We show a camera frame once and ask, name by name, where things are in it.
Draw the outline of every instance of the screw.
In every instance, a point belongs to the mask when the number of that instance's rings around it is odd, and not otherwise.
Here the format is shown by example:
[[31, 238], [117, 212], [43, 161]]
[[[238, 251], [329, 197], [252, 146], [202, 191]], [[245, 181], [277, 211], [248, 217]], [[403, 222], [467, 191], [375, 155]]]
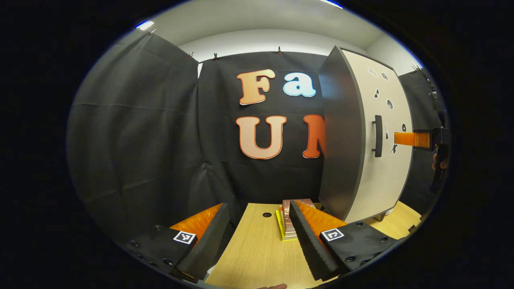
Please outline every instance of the screw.
[[170, 261], [170, 260], [168, 260], [168, 259], [163, 259], [162, 261], [163, 261], [163, 263], [164, 263], [164, 264], [166, 264], [166, 265], [173, 266], [173, 262], [171, 262], [171, 261]]

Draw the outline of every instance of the black handle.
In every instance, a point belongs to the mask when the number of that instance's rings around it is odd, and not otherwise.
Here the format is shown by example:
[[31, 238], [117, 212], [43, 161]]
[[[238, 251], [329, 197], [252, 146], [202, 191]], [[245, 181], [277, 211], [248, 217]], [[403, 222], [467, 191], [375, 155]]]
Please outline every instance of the black handle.
[[441, 187], [442, 174], [444, 172], [441, 169], [441, 162], [448, 157], [448, 145], [440, 144], [437, 149], [437, 155], [435, 156], [435, 174], [434, 179], [432, 180], [432, 185], [430, 187], [430, 191], [433, 194], [437, 194], [437, 191]]
[[377, 130], [377, 138], [376, 138], [375, 148], [371, 149], [371, 150], [375, 152], [375, 157], [381, 157], [382, 156], [382, 116], [375, 115], [375, 121], [372, 121], [371, 123], [375, 124], [375, 128]]

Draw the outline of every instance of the hand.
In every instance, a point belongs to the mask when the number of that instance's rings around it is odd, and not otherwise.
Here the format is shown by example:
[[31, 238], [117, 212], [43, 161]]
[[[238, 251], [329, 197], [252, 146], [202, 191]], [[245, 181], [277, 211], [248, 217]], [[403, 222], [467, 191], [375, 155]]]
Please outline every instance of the hand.
[[261, 288], [257, 288], [257, 289], [286, 289], [286, 288], [287, 288], [286, 284], [280, 284], [280, 285], [277, 285], [277, 286], [261, 287]]
[[[435, 170], [435, 158], [437, 158], [437, 154], [434, 155], [434, 163], [432, 164], [432, 170]], [[448, 158], [445, 158], [441, 161], [441, 169], [446, 169], [448, 167]]]

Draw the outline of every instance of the book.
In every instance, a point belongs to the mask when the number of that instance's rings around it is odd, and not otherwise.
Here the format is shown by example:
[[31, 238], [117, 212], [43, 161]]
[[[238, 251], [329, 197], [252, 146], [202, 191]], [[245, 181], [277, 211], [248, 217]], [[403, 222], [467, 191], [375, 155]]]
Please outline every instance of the book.
[[282, 226], [282, 224], [284, 224], [284, 221], [282, 220], [281, 211], [276, 210], [275, 214], [277, 215], [277, 221], [279, 223], [279, 228], [280, 228], [280, 237], [282, 238], [282, 241], [298, 240], [298, 237], [296, 237], [296, 236], [293, 236], [293, 237], [285, 236], [285, 230], [284, 230], [284, 227]]
[[[309, 198], [302, 198], [294, 200], [296, 202], [301, 202], [307, 206], [311, 206], [315, 208], [313, 202]], [[286, 237], [295, 237], [296, 231], [295, 228], [292, 225], [291, 218], [289, 217], [289, 206], [291, 204], [291, 200], [282, 200], [282, 209], [283, 209], [283, 222], [284, 222], [284, 230], [285, 230], [285, 236]]]

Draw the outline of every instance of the light blue letter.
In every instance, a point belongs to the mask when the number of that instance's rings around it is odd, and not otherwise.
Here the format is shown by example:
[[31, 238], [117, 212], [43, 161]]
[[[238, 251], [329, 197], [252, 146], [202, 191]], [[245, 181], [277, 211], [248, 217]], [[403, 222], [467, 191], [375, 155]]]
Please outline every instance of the light blue letter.
[[288, 81], [284, 84], [284, 92], [287, 95], [313, 97], [316, 94], [313, 80], [305, 73], [289, 73], [284, 79]]

